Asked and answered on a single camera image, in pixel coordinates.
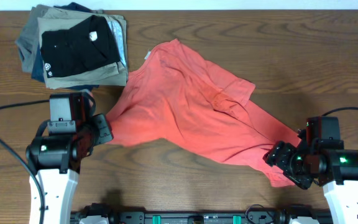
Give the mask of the red soccer t-shirt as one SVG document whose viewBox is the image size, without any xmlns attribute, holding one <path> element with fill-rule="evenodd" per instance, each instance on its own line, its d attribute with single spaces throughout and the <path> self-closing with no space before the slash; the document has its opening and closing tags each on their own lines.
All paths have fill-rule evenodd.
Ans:
<svg viewBox="0 0 358 224">
<path fill-rule="evenodd" d="M 155 46 L 129 74 L 107 113 L 113 143 L 125 147 L 157 139 L 215 162 L 249 166 L 273 187 L 291 182 L 263 159 L 277 141 L 298 144 L 292 129 L 251 100 L 255 85 L 205 60 L 179 40 Z"/>
</svg>

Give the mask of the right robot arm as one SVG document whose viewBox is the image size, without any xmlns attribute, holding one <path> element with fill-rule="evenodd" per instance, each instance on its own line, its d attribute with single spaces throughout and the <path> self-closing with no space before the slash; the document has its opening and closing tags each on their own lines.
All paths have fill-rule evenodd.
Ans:
<svg viewBox="0 0 358 224">
<path fill-rule="evenodd" d="M 323 188 L 333 223 L 358 223 L 358 150 L 341 140 L 303 140 L 297 147 L 280 141 L 263 156 L 297 187 Z"/>
</svg>

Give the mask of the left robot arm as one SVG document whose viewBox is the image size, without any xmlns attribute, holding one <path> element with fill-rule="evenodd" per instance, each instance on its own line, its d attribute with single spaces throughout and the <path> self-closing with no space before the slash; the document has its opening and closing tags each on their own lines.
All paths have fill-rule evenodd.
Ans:
<svg viewBox="0 0 358 224">
<path fill-rule="evenodd" d="M 69 223 L 81 160 L 113 140 L 106 116 L 84 121 L 46 120 L 27 146 L 30 173 L 30 223 Z"/>
</svg>

